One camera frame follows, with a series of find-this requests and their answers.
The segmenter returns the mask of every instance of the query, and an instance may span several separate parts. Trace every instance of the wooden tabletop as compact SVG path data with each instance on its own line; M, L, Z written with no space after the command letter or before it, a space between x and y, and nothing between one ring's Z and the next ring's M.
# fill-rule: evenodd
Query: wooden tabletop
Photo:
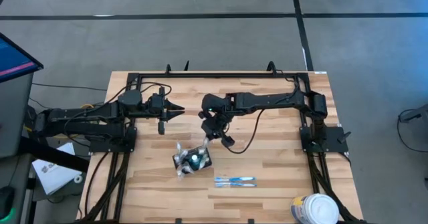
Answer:
M327 125L339 123L328 76L309 72L311 89L327 99ZM106 99L126 85L128 72L112 72ZM292 92L293 83L281 78L151 78L143 81L171 85L168 99L183 106L186 112L165 124L165 135L158 135L155 119L138 119L135 151L130 155L123 198L121 223L294 223L290 201L300 195L312 194L312 184L306 154L302 151L299 127L300 115L295 109L266 110L260 118L257 134L243 154L232 154L214 140L209 146L213 165L179 181L172 155L176 143L183 148L202 145L201 101L205 94L224 97L229 92L279 94ZM143 94L146 100L158 88ZM242 150L251 137L257 113L235 117L228 134L236 141L234 150ZM103 153L91 157L84 194L83 210L90 176ZM111 154L100 165L94 178L89 207L95 205L106 188ZM332 188L350 212L362 218L350 165L342 156L328 153L328 170ZM256 177L257 187L216 188L214 177ZM110 202L109 217L115 205L115 193Z

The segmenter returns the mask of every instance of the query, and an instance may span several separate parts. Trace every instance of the monitor screen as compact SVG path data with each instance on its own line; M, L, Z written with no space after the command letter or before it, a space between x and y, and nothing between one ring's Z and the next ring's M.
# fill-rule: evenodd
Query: monitor screen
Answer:
M43 66L10 39L0 35L0 82L34 72Z

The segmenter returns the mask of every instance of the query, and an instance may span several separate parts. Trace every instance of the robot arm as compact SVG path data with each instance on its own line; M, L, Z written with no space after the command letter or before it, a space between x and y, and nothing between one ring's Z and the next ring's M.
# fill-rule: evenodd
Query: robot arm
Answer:
M95 108L45 110L37 115L33 132L38 136L83 134L91 141L91 152L128 152L133 149L136 128L129 128L126 118L158 118L158 133L164 134L164 122L184 113L183 110L165 98L163 87L146 102L139 90L129 90L117 101ZM94 123L99 120L106 124Z
M316 92L303 93L295 89L287 94L255 95L248 92L226 94L226 97L207 94L202 100L202 112L199 117L204 119L201 128L209 140L221 138L221 143L229 148L235 141L226 135L225 129L234 116L252 114L257 110L295 108L314 121L314 136L322 138L327 117L326 97Z

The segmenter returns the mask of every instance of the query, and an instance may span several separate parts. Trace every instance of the gray floor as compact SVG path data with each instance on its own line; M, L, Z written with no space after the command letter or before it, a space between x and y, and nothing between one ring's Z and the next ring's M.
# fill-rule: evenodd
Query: gray floor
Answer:
M428 0L300 0L304 13L428 11ZM92 15L294 11L292 0L4 0L0 15ZM397 115L428 103L428 19L305 19L314 69L329 73L349 138L362 211L372 223L426 223L427 154L399 141ZM34 81L105 88L113 70L305 70L290 19L0 21L0 31L45 64ZM73 108L103 92L34 86L31 97ZM31 103L37 110L39 106ZM428 150L421 123L405 140ZM36 223L74 219L78 197L42 202Z

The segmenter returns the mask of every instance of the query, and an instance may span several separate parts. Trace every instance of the blue toothbrush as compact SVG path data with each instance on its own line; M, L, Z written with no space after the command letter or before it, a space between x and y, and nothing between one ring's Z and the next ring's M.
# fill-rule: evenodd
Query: blue toothbrush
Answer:
M221 177L215 177L215 182L221 182L221 181L254 181L255 177L232 177L232 178L221 178Z
M215 187L256 187L253 183L215 183Z

